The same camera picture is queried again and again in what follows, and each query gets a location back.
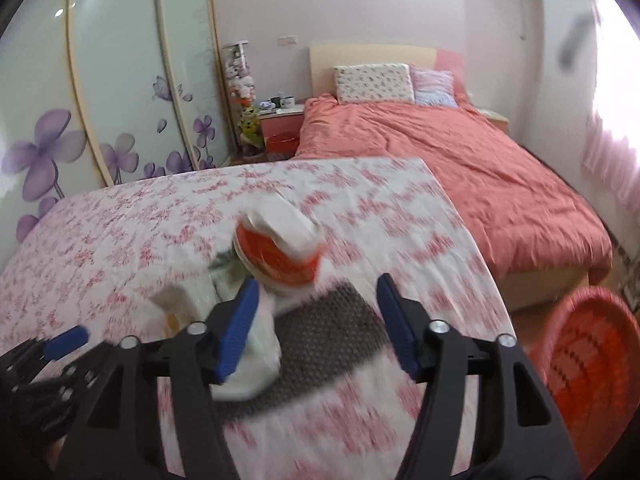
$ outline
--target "bedside table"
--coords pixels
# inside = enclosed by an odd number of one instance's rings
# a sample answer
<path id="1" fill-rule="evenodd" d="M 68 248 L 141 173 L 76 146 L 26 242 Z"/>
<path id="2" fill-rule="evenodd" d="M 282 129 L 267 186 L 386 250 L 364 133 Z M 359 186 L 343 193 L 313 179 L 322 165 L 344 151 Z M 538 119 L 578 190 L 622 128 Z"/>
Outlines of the bedside table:
<path id="1" fill-rule="evenodd" d="M 485 108 L 479 109 L 478 112 L 489 121 L 493 126 L 509 135 L 509 120 L 493 110 L 487 110 Z"/>
<path id="2" fill-rule="evenodd" d="M 294 156 L 300 142 L 300 128 L 305 121 L 305 105 L 280 108 L 276 113 L 258 116 L 268 159 L 286 160 Z"/>

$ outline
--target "headboard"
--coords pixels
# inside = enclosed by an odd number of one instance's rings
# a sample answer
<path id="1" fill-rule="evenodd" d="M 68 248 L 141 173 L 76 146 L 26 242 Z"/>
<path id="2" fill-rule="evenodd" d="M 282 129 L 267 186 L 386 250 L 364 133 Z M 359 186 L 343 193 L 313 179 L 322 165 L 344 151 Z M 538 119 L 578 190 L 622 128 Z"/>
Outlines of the headboard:
<path id="1" fill-rule="evenodd" d="M 434 68 L 435 48 L 396 44 L 321 44 L 309 48 L 314 95 L 335 94 L 334 66 L 365 63 L 413 63 Z"/>
<path id="2" fill-rule="evenodd" d="M 454 92 L 465 92 L 465 58 L 457 52 L 441 48 L 376 43 L 330 43 L 310 47 L 309 59 L 315 96 L 324 92 L 335 95 L 334 66 L 365 63 L 407 63 L 433 70 L 451 70 L 455 76 Z"/>

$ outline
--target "electrical socket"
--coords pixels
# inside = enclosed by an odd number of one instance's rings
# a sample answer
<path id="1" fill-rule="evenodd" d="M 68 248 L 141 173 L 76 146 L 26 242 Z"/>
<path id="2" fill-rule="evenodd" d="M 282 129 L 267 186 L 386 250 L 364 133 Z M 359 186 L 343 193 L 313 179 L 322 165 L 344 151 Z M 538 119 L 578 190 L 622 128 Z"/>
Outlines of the electrical socket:
<path id="1" fill-rule="evenodd" d="M 279 38 L 276 39 L 276 42 L 278 43 L 278 46 L 296 45 L 298 44 L 298 37 L 297 36 L 280 36 Z"/>

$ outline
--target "silver screw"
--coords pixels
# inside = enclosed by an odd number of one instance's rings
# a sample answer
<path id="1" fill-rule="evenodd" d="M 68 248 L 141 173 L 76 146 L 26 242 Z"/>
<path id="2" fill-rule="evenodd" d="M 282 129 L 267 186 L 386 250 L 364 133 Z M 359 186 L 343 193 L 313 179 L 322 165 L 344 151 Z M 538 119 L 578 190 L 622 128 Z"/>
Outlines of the silver screw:
<path id="1" fill-rule="evenodd" d="M 500 334 L 498 336 L 498 343 L 506 348 L 512 348 L 516 346 L 517 341 L 511 334 Z"/>
<path id="2" fill-rule="evenodd" d="M 436 334 L 446 334 L 450 330 L 450 326 L 446 321 L 435 319 L 429 323 L 429 330 Z"/>
<path id="3" fill-rule="evenodd" d="M 187 332 L 191 335 L 200 335 L 204 334 L 207 331 L 207 325 L 198 321 L 196 323 L 191 323 L 187 327 Z"/>
<path id="4" fill-rule="evenodd" d="M 128 335 L 120 342 L 120 348 L 124 348 L 125 350 L 129 350 L 131 348 L 135 348 L 140 343 L 139 339 L 134 335 Z"/>

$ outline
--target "gray mat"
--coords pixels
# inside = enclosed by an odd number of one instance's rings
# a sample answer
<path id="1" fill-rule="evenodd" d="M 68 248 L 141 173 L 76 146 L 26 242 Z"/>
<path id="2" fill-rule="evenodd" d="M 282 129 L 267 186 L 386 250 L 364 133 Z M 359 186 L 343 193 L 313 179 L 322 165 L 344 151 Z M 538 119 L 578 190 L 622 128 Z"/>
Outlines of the gray mat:
<path id="1" fill-rule="evenodd" d="M 275 320 L 280 376 L 255 399 L 216 402 L 221 422 L 271 410 L 334 380 L 375 355 L 385 327 L 351 283 L 339 285 Z"/>

